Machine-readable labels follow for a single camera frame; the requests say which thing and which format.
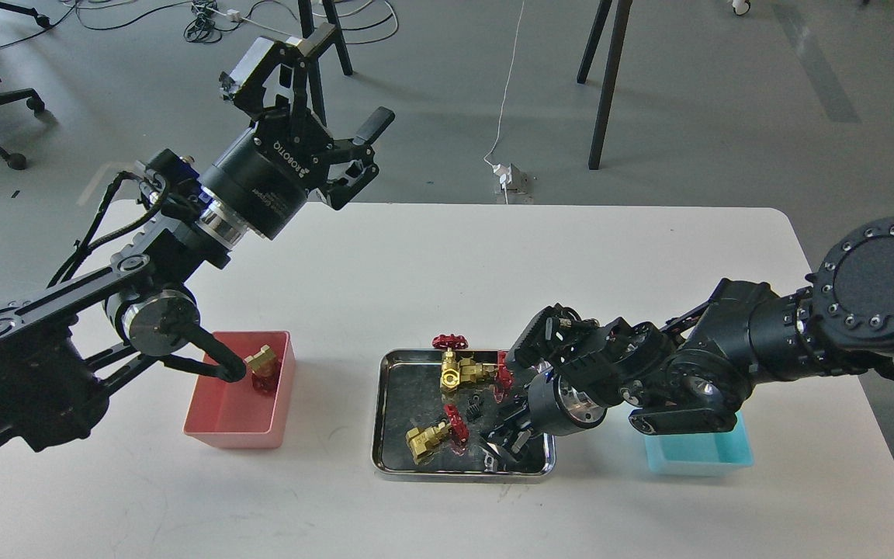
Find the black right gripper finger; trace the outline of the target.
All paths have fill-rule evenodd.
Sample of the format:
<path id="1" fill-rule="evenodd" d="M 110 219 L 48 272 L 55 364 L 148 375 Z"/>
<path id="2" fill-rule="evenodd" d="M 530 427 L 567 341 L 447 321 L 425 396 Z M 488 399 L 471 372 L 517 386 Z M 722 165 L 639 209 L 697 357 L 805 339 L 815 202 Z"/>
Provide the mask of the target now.
<path id="1" fill-rule="evenodd" d="M 497 448 L 522 448 L 533 437 L 531 414 L 526 396 L 517 395 L 511 403 L 501 404 L 496 421 L 483 429 L 481 438 Z"/>
<path id="2" fill-rule="evenodd" d="M 524 442 L 508 441 L 501 435 L 483 432 L 483 441 L 494 458 L 494 469 L 500 473 L 539 473 L 544 467 L 542 436 Z"/>

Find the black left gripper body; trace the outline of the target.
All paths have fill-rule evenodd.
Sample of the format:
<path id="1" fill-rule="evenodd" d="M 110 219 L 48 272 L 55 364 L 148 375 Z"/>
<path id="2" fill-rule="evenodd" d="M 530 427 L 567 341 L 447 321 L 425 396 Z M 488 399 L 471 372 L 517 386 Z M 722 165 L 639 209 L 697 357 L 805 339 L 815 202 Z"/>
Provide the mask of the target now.
<path id="1" fill-rule="evenodd" d="M 264 238 L 275 238 L 310 192 L 333 185 L 324 153 L 334 138 L 319 117 L 252 121 L 199 183 Z"/>

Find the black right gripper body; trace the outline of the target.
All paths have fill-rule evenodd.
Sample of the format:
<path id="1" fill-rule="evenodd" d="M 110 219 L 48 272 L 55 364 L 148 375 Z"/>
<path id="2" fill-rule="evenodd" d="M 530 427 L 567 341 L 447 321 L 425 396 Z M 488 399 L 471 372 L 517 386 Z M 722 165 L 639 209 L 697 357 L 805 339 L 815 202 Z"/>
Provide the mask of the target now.
<path id="1" fill-rule="evenodd" d="M 525 417 L 521 428 L 532 436 L 568 436 L 598 427 L 606 407 L 595 403 L 584 391 L 571 386 L 560 375 L 540 373 L 526 386 Z"/>

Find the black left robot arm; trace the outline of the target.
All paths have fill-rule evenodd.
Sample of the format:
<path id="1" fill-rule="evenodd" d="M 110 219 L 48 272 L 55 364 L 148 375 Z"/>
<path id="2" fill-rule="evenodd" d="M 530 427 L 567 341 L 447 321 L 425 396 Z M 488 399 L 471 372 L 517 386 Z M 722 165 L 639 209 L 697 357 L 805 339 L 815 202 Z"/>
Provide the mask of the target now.
<path id="1" fill-rule="evenodd" d="M 393 122 L 379 107 L 354 137 L 336 139 L 308 103 L 307 79 L 337 38 L 321 23 L 306 38 L 260 36 L 230 73 L 223 97 L 251 124 L 204 173 L 165 150 L 115 178 L 140 187 L 147 212 L 77 247 L 43 291 L 0 303 L 0 446 L 35 452 L 88 438 L 117 390 L 154 363 L 226 382 L 244 360 L 201 326 L 187 279 L 223 268 L 248 232 L 275 238 L 318 192 L 340 210 L 376 177 L 373 142 Z M 133 240 L 108 266 L 74 271 L 114 238 Z"/>

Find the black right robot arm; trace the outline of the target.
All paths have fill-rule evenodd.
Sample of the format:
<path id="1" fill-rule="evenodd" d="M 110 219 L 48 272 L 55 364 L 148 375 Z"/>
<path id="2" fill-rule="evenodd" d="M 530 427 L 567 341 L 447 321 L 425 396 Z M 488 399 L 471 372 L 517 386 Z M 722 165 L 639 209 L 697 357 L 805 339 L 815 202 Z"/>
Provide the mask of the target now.
<path id="1" fill-rule="evenodd" d="M 621 403 L 643 435 L 714 434 L 734 429 L 760 384 L 869 370 L 894 381 L 894 217 L 856 227 L 788 296 L 721 279 L 660 327 L 544 307 L 506 356 L 512 372 L 540 364 L 517 408 L 481 432 L 505 463 L 537 436 L 597 427 Z"/>

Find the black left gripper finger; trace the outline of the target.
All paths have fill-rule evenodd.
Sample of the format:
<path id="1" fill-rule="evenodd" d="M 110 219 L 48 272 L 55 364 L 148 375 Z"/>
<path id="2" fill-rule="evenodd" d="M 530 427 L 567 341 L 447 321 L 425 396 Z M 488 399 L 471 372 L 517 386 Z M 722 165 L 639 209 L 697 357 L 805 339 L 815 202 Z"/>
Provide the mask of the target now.
<path id="1" fill-rule="evenodd" d="M 334 211 L 343 209 L 379 173 L 373 143 L 393 123 L 394 118 L 393 110 L 376 107 L 354 137 L 334 139 L 325 150 L 315 155 L 326 168 L 334 164 L 347 164 L 341 176 L 327 178 L 318 188 L 323 201 Z"/>
<path id="2" fill-rule="evenodd" d="M 223 99 L 251 117 L 251 125 L 267 116 L 287 116 L 288 138 L 302 137 L 307 132 L 313 148 L 338 148 L 337 139 L 307 106 L 309 71 L 316 70 L 319 57 L 334 42 L 334 36 L 336 27 L 330 23 L 323 23 L 304 39 L 289 36 L 285 41 L 276 41 L 260 36 L 233 71 L 220 74 Z M 291 89 L 292 96 L 287 106 L 277 102 L 276 106 L 267 107 L 265 86 L 276 68 L 279 80 Z"/>

